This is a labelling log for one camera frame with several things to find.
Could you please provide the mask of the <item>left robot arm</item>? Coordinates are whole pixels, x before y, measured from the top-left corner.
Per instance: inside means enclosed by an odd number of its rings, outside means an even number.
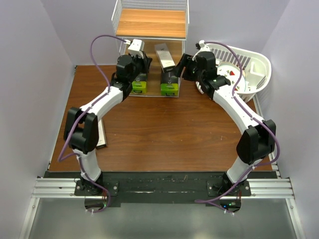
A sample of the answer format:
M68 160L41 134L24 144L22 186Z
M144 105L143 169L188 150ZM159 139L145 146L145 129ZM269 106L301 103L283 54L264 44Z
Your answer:
M144 51L121 55L108 87L81 108L72 107L67 113L64 129L65 147L70 147L81 169L80 182L91 195L106 194L102 171L97 162L98 124L114 106L124 101L133 89L133 81L149 72L152 58Z

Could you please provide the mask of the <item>silver box with H logo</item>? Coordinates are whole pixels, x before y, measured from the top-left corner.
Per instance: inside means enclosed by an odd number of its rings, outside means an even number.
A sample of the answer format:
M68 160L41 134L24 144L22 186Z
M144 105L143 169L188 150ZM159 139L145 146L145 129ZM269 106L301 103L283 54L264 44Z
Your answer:
M104 124L102 119L98 122L98 135L99 135L99 140L98 140L96 149L107 147L108 145L107 145L106 134L105 134Z

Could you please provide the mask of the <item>black green razor box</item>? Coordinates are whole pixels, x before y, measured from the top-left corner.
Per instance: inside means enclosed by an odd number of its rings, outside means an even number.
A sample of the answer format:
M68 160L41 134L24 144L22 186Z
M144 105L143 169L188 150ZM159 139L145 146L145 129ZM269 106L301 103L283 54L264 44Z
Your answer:
M145 94L147 92L147 74L139 74L133 81L132 81L132 90L131 95L133 94Z
M161 96L177 97L179 94L179 78L173 72L161 72L160 79Z

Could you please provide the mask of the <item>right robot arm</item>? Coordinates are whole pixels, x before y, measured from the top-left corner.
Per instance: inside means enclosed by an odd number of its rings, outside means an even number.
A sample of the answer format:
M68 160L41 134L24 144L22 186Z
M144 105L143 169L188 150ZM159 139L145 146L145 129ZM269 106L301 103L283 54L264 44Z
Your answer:
M262 165L262 160L279 150L276 124L257 115L238 95L234 76L221 65L210 50L195 56L183 54L174 73L187 81L196 82L202 92L220 105L237 125L241 137L236 146L237 158L224 173L219 197L232 196L248 174Z

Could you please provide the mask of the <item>narrow silver razor box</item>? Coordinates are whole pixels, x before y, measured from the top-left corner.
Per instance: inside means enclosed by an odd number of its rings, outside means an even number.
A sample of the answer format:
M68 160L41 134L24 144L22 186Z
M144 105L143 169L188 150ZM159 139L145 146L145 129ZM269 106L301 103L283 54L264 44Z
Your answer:
M175 68L175 62L171 56L168 46L165 43L156 44L155 53L164 73L171 72Z

